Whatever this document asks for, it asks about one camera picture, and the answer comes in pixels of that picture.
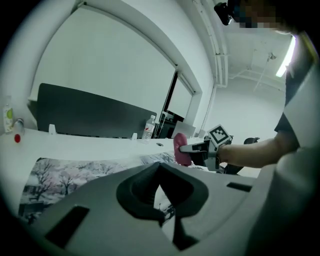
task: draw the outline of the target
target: black cutout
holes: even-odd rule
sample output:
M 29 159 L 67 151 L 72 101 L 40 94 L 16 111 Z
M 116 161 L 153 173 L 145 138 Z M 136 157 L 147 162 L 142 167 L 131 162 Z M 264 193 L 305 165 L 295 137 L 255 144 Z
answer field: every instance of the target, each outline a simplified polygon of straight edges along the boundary
M 64 248 L 88 212 L 88 208 L 82 206 L 73 207 L 71 211 L 45 235 L 45 238 L 56 246 Z
M 228 185 L 226 185 L 228 188 L 232 188 L 235 190 L 241 190 L 245 192 L 250 192 L 252 189 L 252 186 L 250 185 L 244 185 L 244 184 L 239 184 L 235 182 L 230 182 Z
M 165 215 L 154 209 L 155 194 L 161 186 L 175 209 L 173 243 L 184 250 L 198 242 L 187 235 L 181 218 L 197 214 L 209 196 L 207 186 L 165 163 L 154 163 L 143 171 L 124 180 L 116 190 L 119 204 L 131 215 L 144 220 L 159 221 L 162 225 Z

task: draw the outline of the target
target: dark gray partition panel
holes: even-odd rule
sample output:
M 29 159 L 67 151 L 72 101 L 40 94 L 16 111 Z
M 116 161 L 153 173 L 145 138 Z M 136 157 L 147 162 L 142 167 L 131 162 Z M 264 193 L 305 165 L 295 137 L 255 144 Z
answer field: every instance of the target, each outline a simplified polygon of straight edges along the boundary
M 141 138 L 151 115 L 157 114 L 93 93 L 47 83 L 39 87 L 36 117 L 39 131 L 48 132 L 53 124 L 60 134 L 131 138 L 137 133 Z

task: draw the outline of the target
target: small white object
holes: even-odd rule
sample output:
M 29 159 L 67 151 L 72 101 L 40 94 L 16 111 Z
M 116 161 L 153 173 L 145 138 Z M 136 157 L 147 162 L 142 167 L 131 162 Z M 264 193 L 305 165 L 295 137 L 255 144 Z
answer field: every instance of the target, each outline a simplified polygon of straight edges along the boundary
M 231 139 L 231 136 L 227 133 L 227 131 L 221 124 L 217 125 L 211 130 L 208 130 L 208 135 L 216 147 Z
M 136 140 L 137 140 L 137 137 L 138 137 L 138 134 L 135 132 L 135 133 L 132 134 L 131 140 L 132 140 L 132 141 L 136 141 Z
M 49 124 L 49 134 L 50 135 L 56 135 L 57 132 L 56 132 L 56 127 L 54 124 Z

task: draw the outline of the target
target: pink object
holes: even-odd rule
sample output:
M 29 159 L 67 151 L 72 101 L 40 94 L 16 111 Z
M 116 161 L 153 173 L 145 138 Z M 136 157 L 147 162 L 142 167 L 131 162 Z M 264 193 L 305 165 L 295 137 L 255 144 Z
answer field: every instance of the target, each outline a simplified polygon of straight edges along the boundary
M 177 133 L 173 139 L 174 157 L 176 162 L 182 166 L 190 166 L 192 164 L 191 157 L 188 153 L 181 153 L 179 148 L 188 145 L 187 137 L 183 133 Z

